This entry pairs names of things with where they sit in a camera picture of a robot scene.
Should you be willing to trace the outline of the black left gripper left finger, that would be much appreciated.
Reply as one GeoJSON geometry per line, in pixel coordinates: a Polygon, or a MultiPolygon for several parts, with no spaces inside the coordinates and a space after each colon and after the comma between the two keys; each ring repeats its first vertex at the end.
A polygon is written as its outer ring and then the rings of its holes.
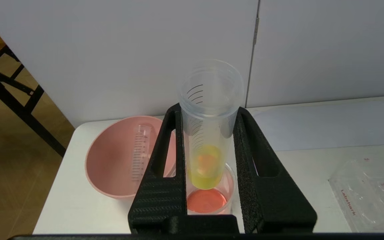
{"type": "Polygon", "coordinates": [[[181,107],[177,103],[165,113],[145,174],[130,207],[128,224],[131,233],[164,232],[168,219],[187,214],[185,172],[181,107]],[[176,175],[165,177],[172,133],[175,134],[176,175]]]}

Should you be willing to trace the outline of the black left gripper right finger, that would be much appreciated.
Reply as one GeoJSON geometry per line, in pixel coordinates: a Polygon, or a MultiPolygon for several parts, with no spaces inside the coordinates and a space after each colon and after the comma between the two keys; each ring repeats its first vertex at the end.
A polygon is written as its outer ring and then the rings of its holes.
{"type": "Polygon", "coordinates": [[[244,232],[311,233],[316,211],[245,108],[237,112],[233,138],[244,232]]]}

